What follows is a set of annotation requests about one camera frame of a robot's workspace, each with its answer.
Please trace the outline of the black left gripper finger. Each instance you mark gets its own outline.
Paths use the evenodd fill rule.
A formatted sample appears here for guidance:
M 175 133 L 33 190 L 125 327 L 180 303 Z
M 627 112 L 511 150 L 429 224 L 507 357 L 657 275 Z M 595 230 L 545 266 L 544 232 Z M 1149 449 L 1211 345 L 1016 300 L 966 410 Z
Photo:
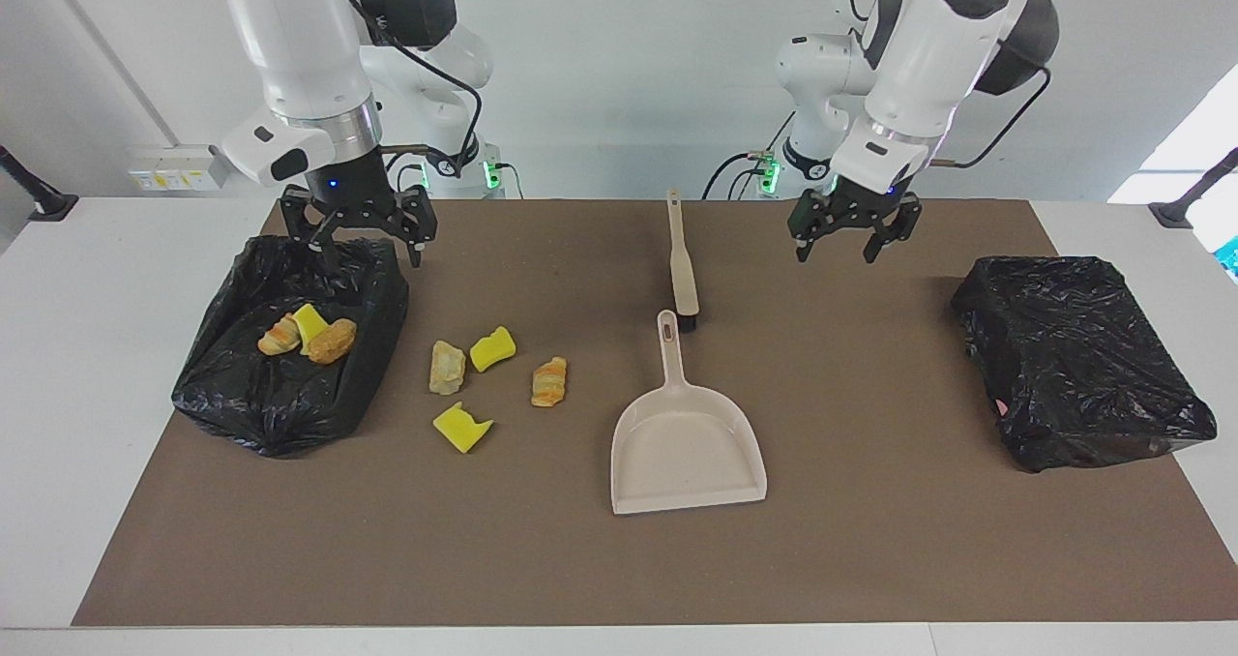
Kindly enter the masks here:
M 789 217 L 789 231 L 796 243 L 797 262 L 808 262 L 815 243 L 832 233 L 829 198 L 822 194 L 801 194 Z
M 864 246 L 864 260 L 875 262 L 879 254 L 893 243 L 906 241 L 917 224 L 924 203 L 921 201 L 901 201 L 893 217 L 880 217 L 877 212 L 870 212 L 872 236 Z

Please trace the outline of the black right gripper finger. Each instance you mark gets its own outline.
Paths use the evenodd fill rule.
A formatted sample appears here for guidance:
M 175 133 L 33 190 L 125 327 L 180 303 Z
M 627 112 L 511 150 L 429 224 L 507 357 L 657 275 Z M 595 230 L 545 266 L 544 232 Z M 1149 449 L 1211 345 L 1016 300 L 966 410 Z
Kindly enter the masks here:
M 284 191 L 281 217 L 287 236 L 310 251 L 318 260 L 323 271 L 338 271 L 335 212 L 324 210 L 324 207 L 310 191 Z
M 438 222 L 426 188 L 407 188 L 390 193 L 390 209 L 383 212 L 383 229 L 402 243 L 412 269 L 418 269 L 422 252 L 437 236 Z

